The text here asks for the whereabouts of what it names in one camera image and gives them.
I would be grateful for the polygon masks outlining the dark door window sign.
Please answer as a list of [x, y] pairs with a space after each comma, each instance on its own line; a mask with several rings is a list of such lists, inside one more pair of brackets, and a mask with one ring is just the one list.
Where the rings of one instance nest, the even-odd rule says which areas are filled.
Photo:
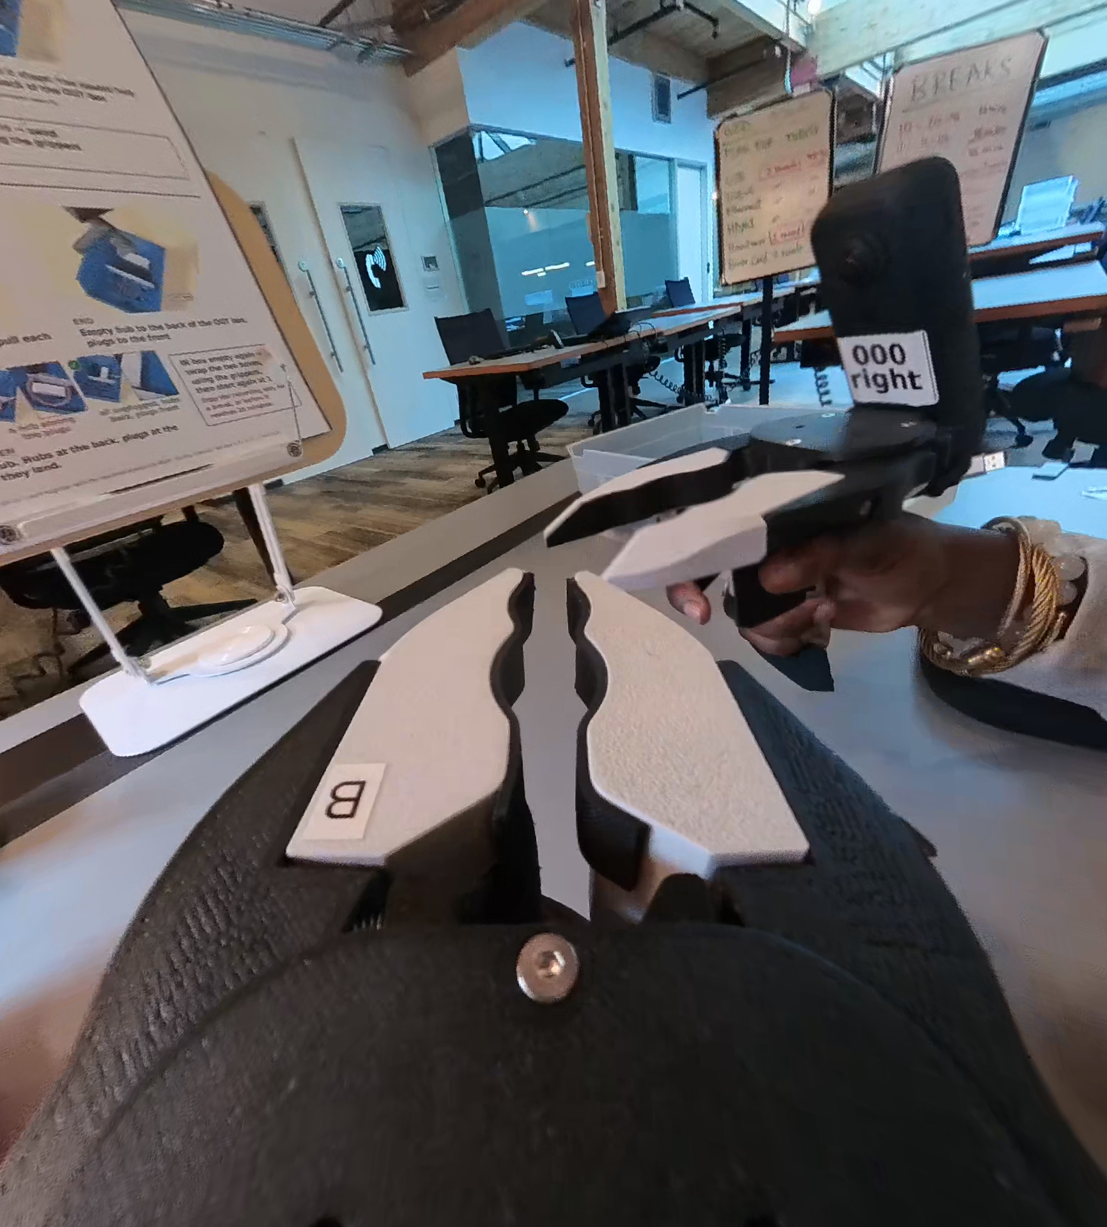
[[367, 310], [372, 315], [405, 310], [383, 209], [377, 203], [341, 203], [339, 211]]

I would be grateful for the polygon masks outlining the white document stand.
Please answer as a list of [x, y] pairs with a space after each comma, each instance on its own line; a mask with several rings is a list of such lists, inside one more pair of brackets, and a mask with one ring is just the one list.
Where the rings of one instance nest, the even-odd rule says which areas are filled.
[[[118, 758], [167, 747], [243, 702], [373, 630], [382, 610], [339, 591], [297, 587], [274, 526], [266, 474], [300, 459], [298, 440], [259, 439], [150, 481], [73, 499], [29, 499], [0, 514], [0, 560], [47, 552], [88, 615], [116, 670], [81, 694], [79, 706]], [[115, 519], [141, 518], [167, 504], [187, 508], [219, 486], [244, 488], [265, 542], [275, 596], [151, 655], [132, 655], [112, 630], [66, 549]]]

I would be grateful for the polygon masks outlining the black office chair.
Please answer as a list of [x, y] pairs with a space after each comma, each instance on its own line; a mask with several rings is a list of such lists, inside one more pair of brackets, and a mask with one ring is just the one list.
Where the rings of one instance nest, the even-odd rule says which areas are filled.
[[[486, 361], [515, 357], [523, 349], [507, 347], [506, 336], [490, 308], [467, 315], [435, 318], [438, 339], [450, 366], [478, 366]], [[474, 483], [484, 494], [499, 486], [538, 473], [543, 463], [559, 460], [542, 453], [538, 435], [569, 412], [564, 402], [519, 396], [515, 375], [464, 376], [454, 379], [458, 398], [458, 426], [465, 439], [488, 444], [493, 462]]]
[[[194, 630], [193, 621], [216, 612], [198, 606], [185, 615], [164, 598], [162, 591], [193, 575], [224, 549], [220, 529], [198, 518], [166, 524], [148, 519], [101, 533], [68, 547], [70, 563], [101, 611], [133, 606], [137, 618], [118, 632], [125, 651], [143, 657]], [[75, 616], [78, 626], [91, 619], [52, 555], [38, 555], [0, 566], [0, 589], [14, 606]]]

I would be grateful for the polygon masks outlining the black honeycomb pad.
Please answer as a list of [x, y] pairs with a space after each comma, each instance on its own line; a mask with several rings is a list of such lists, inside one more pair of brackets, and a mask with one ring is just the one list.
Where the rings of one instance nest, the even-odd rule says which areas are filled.
[[956, 713], [988, 729], [1107, 754], [1107, 720], [1094, 710], [1010, 683], [955, 675], [917, 653], [929, 693]]

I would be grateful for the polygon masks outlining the instruction sheet on stand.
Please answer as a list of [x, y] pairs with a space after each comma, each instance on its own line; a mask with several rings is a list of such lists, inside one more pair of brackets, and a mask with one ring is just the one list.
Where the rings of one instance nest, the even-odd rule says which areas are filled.
[[304, 437], [299, 456], [285, 451], [248, 450], [235, 460], [217, 467], [180, 473], [119, 495], [98, 496], [73, 509], [43, 517], [22, 529], [22, 540], [8, 546], [0, 545], [0, 566], [153, 515], [169, 514], [192, 504], [230, 495], [249, 483], [270, 483], [293, 474], [304, 476], [330, 462], [345, 444], [346, 409], [339, 386], [302, 315], [299, 301], [281, 265], [271, 252], [265, 232], [248, 203], [233, 187], [213, 171], [208, 170], [206, 178], [285, 341], [285, 368], [291, 376], [302, 376], [327, 431], [316, 437]]

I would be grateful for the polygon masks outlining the instruction poster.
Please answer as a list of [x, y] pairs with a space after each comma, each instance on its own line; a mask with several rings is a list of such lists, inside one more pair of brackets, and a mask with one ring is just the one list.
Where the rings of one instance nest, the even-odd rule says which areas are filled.
[[0, 536], [303, 458], [331, 423], [114, 3], [0, 3]]

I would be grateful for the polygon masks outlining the wooden office desk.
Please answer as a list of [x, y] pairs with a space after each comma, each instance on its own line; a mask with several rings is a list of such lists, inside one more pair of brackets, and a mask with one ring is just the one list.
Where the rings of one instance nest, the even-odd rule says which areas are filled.
[[667, 359], [680, 361], [683, 405], [703, 404], [707, 391], [706, 345], [715, 325], [732, 318], [739, 310], [734, 303], [654, 315], [634, 325], [623, 336], [569, 345], [541, 345], [477, 366], [442, 366], [424, 372], [423, 379], [454, 387], [452, 381], [458, 379], [514, 375], [522, 400], [580, 381], [596, 393], [599, 427], [608, 432], [630, 425], [637, 405], [633, 377], [643, 379], [651, 361], [656, 364]]
[[858, 405], [906, 407], [960, 422], [980, 395], [978, 324], [1095, 320], [1107, 274], [1095, 260], [1049, 261], [974, 288], [960, 233], [854, 233], [819, 267], [822, 312], [775, 330], [772, 347], [801, 358], [833, 345]]

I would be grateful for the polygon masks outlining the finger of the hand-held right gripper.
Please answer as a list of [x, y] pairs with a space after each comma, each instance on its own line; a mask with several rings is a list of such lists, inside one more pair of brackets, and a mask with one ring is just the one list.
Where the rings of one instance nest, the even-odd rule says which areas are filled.
[[715, 502], [753, 477], [758, 448], [700, 448], [661, 459], [580, 494], [543, 531], [547, 547], [625, 529]]
[[648, 591], [761, 563], [767, 522], [780, 509], [839, 483], [837, 472], [803, 469], [753, 477], [730, 494], [638, 529], [601, 578]]

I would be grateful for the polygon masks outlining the wooden pillar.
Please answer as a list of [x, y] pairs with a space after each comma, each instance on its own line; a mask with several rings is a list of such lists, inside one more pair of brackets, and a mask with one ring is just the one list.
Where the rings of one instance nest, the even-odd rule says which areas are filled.
[[607, 54], [607, 5], [570, 4], [596, 290], [610, 315], [628, 306]]

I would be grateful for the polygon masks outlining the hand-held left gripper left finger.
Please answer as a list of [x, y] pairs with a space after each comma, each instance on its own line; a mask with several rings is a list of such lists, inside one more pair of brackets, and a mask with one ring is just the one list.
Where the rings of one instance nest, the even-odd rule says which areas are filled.
[[353, 923], [539, 918], [515, 715], [534, 597], [530, 572], [505, 569], [377, 661], [285, 848], [366, 874]]

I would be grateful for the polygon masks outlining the person's right hand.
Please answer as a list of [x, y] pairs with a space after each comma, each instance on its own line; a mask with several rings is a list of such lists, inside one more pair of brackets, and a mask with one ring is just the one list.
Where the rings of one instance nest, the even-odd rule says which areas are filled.
[[1007, 533], [940, 524], [914, 514], [770, 555], [759, 579], [773, 595], [807, 592], [795, 607], [741, 626], [757, 651], [787, 657], [828, 644], [833, 630], [888, 634], [904, 628], [992, 639], [1006, 619], [1020, 568]]

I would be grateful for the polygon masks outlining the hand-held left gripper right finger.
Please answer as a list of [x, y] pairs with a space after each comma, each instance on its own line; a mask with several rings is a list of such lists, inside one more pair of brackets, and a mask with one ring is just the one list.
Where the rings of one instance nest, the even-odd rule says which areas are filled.
[[810, 844], [715, 656], [589, 572], [566, 582], [575, 690], [575, 822], [592, 906], [626, 923], [665, 883], [800, 865]]

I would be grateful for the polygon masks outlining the clear plastic container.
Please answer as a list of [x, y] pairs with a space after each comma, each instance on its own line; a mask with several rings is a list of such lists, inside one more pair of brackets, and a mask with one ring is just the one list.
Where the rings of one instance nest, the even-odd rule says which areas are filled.
[[736, 449], [750, 437], [786, 442], [803, 440], [813, 426], [832, 425], [846, 408], [683, 407], [652, 419], [583, 439], [568, 449], [578, 491], [588, 495], [647, 464], [702, 448]]

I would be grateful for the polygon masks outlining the handwritten whiteboard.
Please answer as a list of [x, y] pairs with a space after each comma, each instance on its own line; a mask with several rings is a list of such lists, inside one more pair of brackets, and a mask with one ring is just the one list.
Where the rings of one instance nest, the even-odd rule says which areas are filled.
[[902, 65], [890, 83], [874, 171], [947, 160], [971, 247], [989, 243], [1003, 220], [1047, 46], [1032, 30]]
[[715, 129], [718, 283], [740, 286], [809, 269], [810, 232], [833, 187], [836, 100], [827, 88]]

